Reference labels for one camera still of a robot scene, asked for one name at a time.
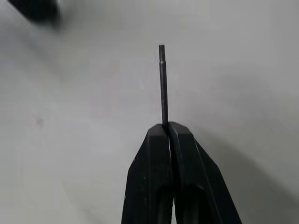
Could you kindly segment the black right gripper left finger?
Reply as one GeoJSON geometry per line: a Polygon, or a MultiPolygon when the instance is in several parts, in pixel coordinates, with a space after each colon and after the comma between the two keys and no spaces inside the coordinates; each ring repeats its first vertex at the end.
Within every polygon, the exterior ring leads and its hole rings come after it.
{"type": "Polygon", "coordinates": [[[147,131],[129,167],[121,223],[170,224],[172,207],[169,139],[157,124],[147,131]]]}

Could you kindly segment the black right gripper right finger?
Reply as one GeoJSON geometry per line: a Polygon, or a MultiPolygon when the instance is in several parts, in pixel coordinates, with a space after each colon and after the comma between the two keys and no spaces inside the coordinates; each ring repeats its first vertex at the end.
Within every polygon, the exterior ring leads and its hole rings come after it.
{"type": "Polygon", "coordinates": [[[216,163],[191,131],[169,123],[178,224],[240,224],[241,219],[216,163]]]}

